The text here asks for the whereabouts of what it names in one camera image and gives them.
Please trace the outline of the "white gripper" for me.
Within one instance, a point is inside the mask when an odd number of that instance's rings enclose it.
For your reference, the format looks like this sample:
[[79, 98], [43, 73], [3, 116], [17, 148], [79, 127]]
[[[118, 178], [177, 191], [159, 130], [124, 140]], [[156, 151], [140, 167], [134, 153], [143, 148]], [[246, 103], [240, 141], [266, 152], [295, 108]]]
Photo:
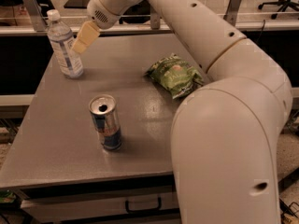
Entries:
[[142, 0], [90, 0], [87, 11], [93, 21], [80, 27], [72, 50], [83, 53], [100, 35], [100, 29], [111, 28], [132, 6]]

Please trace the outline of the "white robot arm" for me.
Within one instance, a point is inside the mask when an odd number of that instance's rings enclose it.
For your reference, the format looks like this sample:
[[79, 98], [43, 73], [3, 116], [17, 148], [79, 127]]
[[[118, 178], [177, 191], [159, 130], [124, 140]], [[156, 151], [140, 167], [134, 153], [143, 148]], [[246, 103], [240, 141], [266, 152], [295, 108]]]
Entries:
[[[95, 30], [142, 0], [90, 0]], [[284, 70], [198, 0], [148, 0], [210, 82], [171, 128], [182, 224], [280, 224], [277, 143], [292, 109]]]

